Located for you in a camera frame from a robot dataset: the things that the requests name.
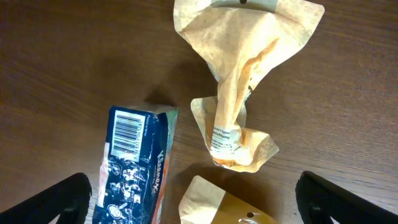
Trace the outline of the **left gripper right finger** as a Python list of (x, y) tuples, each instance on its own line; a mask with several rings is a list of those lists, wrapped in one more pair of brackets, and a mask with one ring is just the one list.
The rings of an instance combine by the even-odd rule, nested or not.
[(307, 170), (302, 172), (295, 194), (304, 224), (397, 224), (396, 214)]

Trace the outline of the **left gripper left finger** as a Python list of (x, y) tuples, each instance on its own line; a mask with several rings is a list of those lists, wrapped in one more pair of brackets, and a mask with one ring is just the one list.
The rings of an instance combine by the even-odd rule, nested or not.
[(92, 188), (88, 177), (76, 173), (27, 200), (1, 212), (1, 223), (83, 224), (88, 213)]

